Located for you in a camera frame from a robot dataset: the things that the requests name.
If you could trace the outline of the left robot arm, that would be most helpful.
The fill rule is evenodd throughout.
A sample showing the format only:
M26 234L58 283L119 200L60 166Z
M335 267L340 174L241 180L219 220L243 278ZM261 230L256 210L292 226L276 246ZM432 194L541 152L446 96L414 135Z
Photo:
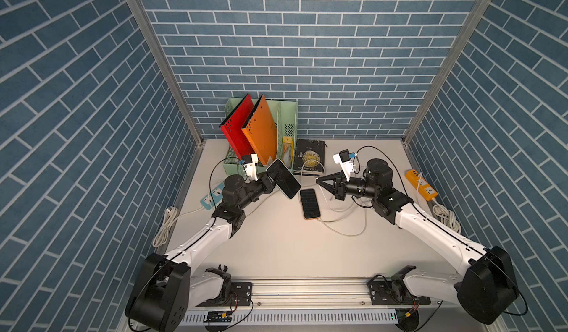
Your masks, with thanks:
M202 230L165 255L152 253L143 261L126 317L146 330L174 331L188 309L211 299L225 302L230 274L222 268L208 268L194 277L195 269L238 232L246 219L245 208L277 186L277 176L267 172L250 182L239 175L226 178L223 199Z

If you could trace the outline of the phone with pink case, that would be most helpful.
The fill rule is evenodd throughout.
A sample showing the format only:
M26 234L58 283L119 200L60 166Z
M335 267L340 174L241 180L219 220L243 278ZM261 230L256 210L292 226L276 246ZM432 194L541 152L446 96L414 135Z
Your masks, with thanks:
M300 182L280 159L276 159L267 168L266 172L273 183L280 188L288 199L293 199L301 190Z

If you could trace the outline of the phone with blue case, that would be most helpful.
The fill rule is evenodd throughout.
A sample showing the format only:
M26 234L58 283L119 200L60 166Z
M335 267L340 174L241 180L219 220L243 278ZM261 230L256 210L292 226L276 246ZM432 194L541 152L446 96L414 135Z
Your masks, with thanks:
M305 220L317 220L321 218L317 195L313 189L300 190L300 201Z

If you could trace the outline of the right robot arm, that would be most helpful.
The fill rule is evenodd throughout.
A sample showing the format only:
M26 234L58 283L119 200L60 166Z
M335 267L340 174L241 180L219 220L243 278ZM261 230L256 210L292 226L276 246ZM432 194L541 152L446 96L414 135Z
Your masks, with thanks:
M495 246L488 249L451 230L419 208L393 186L393 170L386 161L368 161L362 177L342 171L319 177L317 185L337 200L346 196L364 197L390 224L411 233L437 251L455 274L430 274L407 265L391 277L397 300L429 297L459 304L476 321L490 325L520 296L510 255Z

